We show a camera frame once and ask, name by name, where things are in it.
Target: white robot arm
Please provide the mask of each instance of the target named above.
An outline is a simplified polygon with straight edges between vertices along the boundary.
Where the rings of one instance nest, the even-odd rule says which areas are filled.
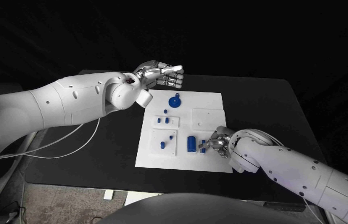
[[[348,175],[284,147],[267,133],[218,127],[203,147],[212,147],[222,158],[229,152],[237,172],[255,173],[261,167],[274,182],[348,221]]]
[[[182,66],[154,60],[133,73],[71,76],[42,88],[0,95],[0,152],[26,134],[53,126],[84,124],[134,102],[146,107],[156,83],[182,87]]]

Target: robotic hand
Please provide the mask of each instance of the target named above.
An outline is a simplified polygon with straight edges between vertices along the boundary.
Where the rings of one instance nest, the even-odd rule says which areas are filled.
[[[146,107],[156,83],[182,87],[183,67],[154,60],[133,73],[105,72],[60,78],[30,91],[0,95],[0,152],[26,134],[84,124],[134,102]]]
[[[268,178],[294,194],[348,221],[348,175],[284,147],[255,129],[234,132],[219,126],[199,148],[212,147],[240,173],[263,168]]]

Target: white paper sheet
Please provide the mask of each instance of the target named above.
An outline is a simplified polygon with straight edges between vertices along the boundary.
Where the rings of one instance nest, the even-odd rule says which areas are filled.
[[[205,154],[199,154],[198,152],[192,154],[188,152],[188,136],[196,137],[198,147],[199,140],[206,141],[212,134],[212,132],[195,131],[192,129],[192,109],[224,110],[221,93],[169,90],[150,90],[149,92],[153,95],[153,99],[144,109],[136,167],[232,173],[228,159],[221,158],[214,149],[206,149]],[[177,108],[172,108],[167,101],[176,93],[180,95],[182,105]],[[179,128],[172,128],[177,131],[177,136],[176,155],[170,157],[150,154],[151,131],[153,129],[159,129],[153,121],[154,116],[180,118]],[[225,115],[219,115],[214,121],[227,126]]]

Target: small blue piece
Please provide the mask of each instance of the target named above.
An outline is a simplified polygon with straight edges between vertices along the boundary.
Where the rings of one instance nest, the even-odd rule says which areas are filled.
[[[176,93],[176,96],[169,99],[169,106],[179,107],[180,104],[182,104],[182,101],[179,99],[179,94]]]
[[[199,149],[201,154],[205,154],[205,148]]]
[[[195,138],[195,136],[188,136],[188,152],[196,152],[196,138]]]

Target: table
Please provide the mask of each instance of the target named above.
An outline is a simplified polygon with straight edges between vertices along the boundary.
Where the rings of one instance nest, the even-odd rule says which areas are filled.
[[[84,70],[79,74],[105,71]],[[315,136],[286,80],[225,76],[185,75],[182,91],[221,92],[227,126],[234,130],[255,128],[273,135],[284,146],[325,162]],[[99,189],[154,193],[206,193],[242,200],[303,203],[302,198],[257,173],[215,173],[136,168],[136,153],[144,109],[137,103],[99,120],[88,145],[59,159],[33,159],[26,181]],[[97,121],[36,155],[59,156],[89,139]],[[58,140],[76,126],[47,130],[42,145]]]

